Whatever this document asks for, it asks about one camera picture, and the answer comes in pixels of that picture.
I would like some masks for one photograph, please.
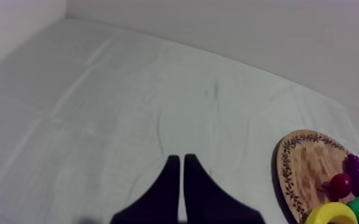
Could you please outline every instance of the yellow toy ring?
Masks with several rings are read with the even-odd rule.
[[[346,205],[331,202],[316,207],[308,216],[305,224],[358,224],[355,213]]]

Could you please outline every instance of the white fabric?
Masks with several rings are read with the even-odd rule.
[[[296,129],[359,155],[359,112],[321,94],[189,46],[63,20],[0,64],[0,223],[108,223],[167,155],[186,153],[267,223],[286,223],[270,163]]]

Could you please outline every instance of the white wall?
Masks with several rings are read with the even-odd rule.
[[[69,0],[68,12],[221,54],[359,108],[359,0]]]
[[[66,0],[0,0],[0,61],[65,12]]]

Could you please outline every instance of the white sheet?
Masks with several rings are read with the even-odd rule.
[[[189,46],[63,20],[0,64],[0,223],[108,223],[167,155],[186,153],[267,223],[286,223],[270,160],[295,129],[359,155],[359,112],[321,94]]]

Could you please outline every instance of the wooden board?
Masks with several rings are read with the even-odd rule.
[[[312,130],[297,130],[281,140],[277,151],[278,180],[297,223],[304,223],[316,206],[330,202],[323,184],[343,172],[348,154],[340,143]],[[339,202],[354,198],[349,194]]]

